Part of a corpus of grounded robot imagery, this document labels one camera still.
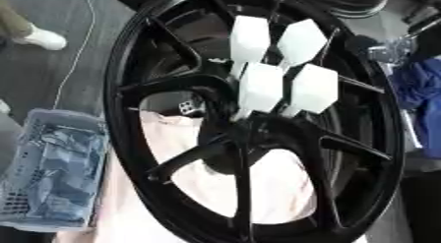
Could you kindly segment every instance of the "white sneaker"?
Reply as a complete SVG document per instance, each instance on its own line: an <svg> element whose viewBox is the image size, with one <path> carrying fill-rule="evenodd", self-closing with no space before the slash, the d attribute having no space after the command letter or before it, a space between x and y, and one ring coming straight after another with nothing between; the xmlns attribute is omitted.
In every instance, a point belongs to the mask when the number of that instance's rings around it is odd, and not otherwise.
<svg viewBox="0 0 441 243"><path fill-rule="evenodd" d="M23 38L14 38L14 42L19 44L34 44L47 50L61 50L67 45L67 40L63 36L49 31L42 30L35 25L32 26L32 33Z"/></svg>
<svg viewBox="0 0 441 243"><path fill-rule="evenodd" d="M9 114L10 112L11 107L3 99L0 99L0 113Z"/></svg>

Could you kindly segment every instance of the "blue fabric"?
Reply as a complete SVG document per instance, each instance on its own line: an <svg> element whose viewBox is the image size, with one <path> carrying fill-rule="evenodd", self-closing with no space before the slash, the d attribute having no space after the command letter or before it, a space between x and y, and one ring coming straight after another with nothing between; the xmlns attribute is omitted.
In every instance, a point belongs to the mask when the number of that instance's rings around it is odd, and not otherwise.
<svg viewBox="0 0 441 243"><path fill-rule="evenodd" d="M441 158L441 60L408 64L390 77L403 109L416 110L416 133L427 156Z"/></svg>
<svg viewBox="0 0 441 243"><path fill-rule="evenodd" d="M44 145L40 169L45 174L28 189L28 216L84 221L96 192L103 139L90 131L61 126L46 126L40 139Z"/></svg>

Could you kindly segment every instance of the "white cloth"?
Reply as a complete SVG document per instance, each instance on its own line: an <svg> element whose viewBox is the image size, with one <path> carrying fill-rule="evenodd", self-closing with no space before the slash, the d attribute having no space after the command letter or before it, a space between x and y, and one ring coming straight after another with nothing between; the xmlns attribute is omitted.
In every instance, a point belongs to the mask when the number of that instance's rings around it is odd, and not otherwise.
<svg viewBox="0 0 441 243"><path fill-rule="evenodd" d="M141 114L149 145L166 161L197 144L200 119ZM60 232L56 243L184 242L162 227L144 207L113 154L106 170L96 228ZM216 213L233 216L236 190L233 176L213 172L198 160L178 170L173 182L188 196ZM312 183L295 154L274 150L251 167L254 222L282 223L315 211Z"/></svg>

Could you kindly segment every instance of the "floor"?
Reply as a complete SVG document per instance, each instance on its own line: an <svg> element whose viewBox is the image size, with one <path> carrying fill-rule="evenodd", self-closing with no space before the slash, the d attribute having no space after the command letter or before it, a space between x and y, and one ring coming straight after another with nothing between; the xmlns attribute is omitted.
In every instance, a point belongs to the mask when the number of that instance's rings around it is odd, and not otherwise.
<svg viewBox="0 0 441 243"><path fill-rule="evenodd" d="M57 88L68 73L86 35L91 15L85 0L11 0L17 10L36 25L66 35L67 49L48 52L31 46L9 46L0 52L0 98L14 107L23 122L36 107L51 108ZM114 0L93 0L97 23L91 42L76 72L63 91L60 108L91 114L101 112L101 82L112 44L132 12ZM399 21L406 2L393 0L381 15L348 21L359 33L379 40L400 35L406 26ZM11 233L0 228L0 235ZM37 242L35 234L14 234L7 242ZM370 243L410 243L411 237L401 196L367 233Z"/></svg>
<svg viewBox="0 0 441 243"><path fill-rule="evenodd" d="M41 28L66 36L67 49L50 52L33 46L9 46L0 53L0 98L22 122L33 108L51 108L57 88L69 72L91 23L86 0L11 0ZM96 25L76 72L66 84L59 108L101 112L101 82L111 47L132 12L115 0L93 0Z"/></svg>

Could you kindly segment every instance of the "wheel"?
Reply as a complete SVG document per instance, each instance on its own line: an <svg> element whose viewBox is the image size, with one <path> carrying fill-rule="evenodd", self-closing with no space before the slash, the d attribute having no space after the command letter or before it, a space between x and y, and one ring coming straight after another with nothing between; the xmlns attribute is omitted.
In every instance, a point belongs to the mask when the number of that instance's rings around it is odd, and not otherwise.
<svg viewBox="0 0 441 243"><path fill-rule="evenodd" d="M339 101L320 115L302 113L288 119L255 113L246 121L230 122L237 109L237 88L228 73L228 36L235 15L268 18L273 43L290 23L313 19L332 39L323 66L340 74ZM336 30L339 34L331 37ZM398 188L403 127L379 66L345 50L352 36L337 18L304 0L147 3L117 39L104 85L112 144L146 208L164 227L192 243L348 243L362 235ZM265 62L280 60L271 47ZM206 111L199 146L158 164L144 138L139 109L146 105L150 111L169 113L164 93L170 93L167 102L196 97ZM273 149L294 152L304 164L317 196L311 216L283 224L252 222L249 168ZM234 158L229 167L210 164L208 158L222 154L218 160ZM176 170L198 158L214 170L234 174L234 217L206 209L170 181Z"/></svg>

